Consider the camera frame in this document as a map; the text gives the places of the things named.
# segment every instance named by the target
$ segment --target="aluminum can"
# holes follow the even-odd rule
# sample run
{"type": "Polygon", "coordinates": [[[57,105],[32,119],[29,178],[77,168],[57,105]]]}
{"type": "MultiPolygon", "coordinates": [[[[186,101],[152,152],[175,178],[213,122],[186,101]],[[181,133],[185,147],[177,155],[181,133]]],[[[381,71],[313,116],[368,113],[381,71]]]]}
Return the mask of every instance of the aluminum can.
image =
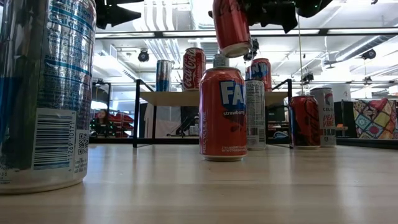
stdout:
{"type": "Polygon", "coordinates": [[[265,91],[272,91],[271,63],[266,58],[258,58],[252,61],[246,69],[246,79],[262,80],[265,91]]]}
{"type": "Polygon", "coordinates": [[[264,83],[260,80],[246,80],[245,84],[248,150],[264,150],[267,147],[264,83]]]}
{"type": "Polygon", "coordinates": [[[213,20],[221,53],[235,58],[251,48],[248,20],[238,0],[214,0],[213,20]]]}
{"type": "Polygon", "coordinates": [[[0,36],[0,194],[87,173],[96,13],[92,0],[7,0],[0,36]]]}
{"type": "Polygon", "coordinates": [[[310,94],[318,101],[321,147],[336,147],[333,90],[331,88],[314,88],[310,94]]]}
{"type": "Polygon", "coordinates": [[[200,82],[200,154],[238,161],[247,154],[245,86],[236,68],[205,71],[200,82]]]}
{"type": "Polygon", "coordinates": [[[156,91],[170,91],[173,64],[169,60],[158,60],[156,63],[156,91]]]}
{"type": "Polygon", "coordinates": [[[223,54],[215,54],[213,56],[213,68],[215,67],[229,67],[229,58],[223,54]]]}
{"type": "Polygon", "coordinates": [[[295,96],[289,103],[292,146],[296,149],[320,147],[318,103],[313,96],[295,96]]]}
{"type": "Polygon", "coordinates": [[[198,91],[203,72],[206,70],[206,55],[203,49],[190,47],[185,51],[182,65],[182,90],[198,91]]]}

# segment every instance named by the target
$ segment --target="silver can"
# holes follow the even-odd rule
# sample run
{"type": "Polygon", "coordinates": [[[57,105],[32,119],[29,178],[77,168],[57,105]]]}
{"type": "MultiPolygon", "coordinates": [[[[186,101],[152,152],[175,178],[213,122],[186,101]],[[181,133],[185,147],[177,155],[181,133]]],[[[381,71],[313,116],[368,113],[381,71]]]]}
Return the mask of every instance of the silver can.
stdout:
{"type": "Polygon", "coordinates": [[[169,60],[158,60],[156,63],[156,91],[170,91],[173,63],[169,60]]]}
{"type": "Polygon", "coordinates": [[[318,101],[321,147],[336,147],[333,90],[331,88],[314,88],[310,94],[318,101]]]}
{"type": "Polygon", "coordinates": [[[87,173],[93,0],[6,0],[0,36],[0,194],[87,173]]]}
{"type": "Polygon", "coordinates": [[[213,67],[229,67],[229,59],[223,54],[215,54],[213,56],[213,67]]]}
{"type": "Polygon", "coordinates": [[[246,80],[248,150],[264,150],[266,145],[266,105],[264,83],[246,80]]]}

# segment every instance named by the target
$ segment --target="wooden table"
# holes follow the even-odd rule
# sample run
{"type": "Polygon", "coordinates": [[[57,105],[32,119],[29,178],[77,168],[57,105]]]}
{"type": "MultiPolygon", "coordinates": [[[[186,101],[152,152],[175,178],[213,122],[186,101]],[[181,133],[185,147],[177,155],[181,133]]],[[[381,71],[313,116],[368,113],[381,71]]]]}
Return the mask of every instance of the wooden table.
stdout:
{"type": "Polygon", "coordinates": [[[398,151],[271,146],[208,162],[198,146],[92,145],[84,184],[0,196],[0,223],[398,223],[398,151]]]}

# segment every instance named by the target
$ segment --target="colorful quilt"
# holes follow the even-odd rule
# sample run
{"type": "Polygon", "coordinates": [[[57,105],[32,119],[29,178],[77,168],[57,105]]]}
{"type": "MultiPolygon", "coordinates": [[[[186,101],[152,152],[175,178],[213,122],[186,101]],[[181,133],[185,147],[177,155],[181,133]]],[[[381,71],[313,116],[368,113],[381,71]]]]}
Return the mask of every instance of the colorful quilt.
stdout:
{"type": "Polygon", "coordinates": [[[354,102],[356,134],[362,139],[398,139],[396,102],[388,99],[354,102]]]}

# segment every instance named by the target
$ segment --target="wooden shelf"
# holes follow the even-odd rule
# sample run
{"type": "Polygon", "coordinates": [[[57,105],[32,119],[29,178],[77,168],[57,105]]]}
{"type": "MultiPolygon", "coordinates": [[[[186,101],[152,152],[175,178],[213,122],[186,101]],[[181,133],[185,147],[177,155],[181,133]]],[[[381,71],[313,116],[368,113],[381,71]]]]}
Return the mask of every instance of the wooden shelf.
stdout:
{"type": "MultiPolygon", "coordinates": [[[[154,106],[199,106],[199,92],[141,92],[141,98],[154,106]]],[[[266,92],[266,106],[280,103],[287,92],[266,92]]]]}

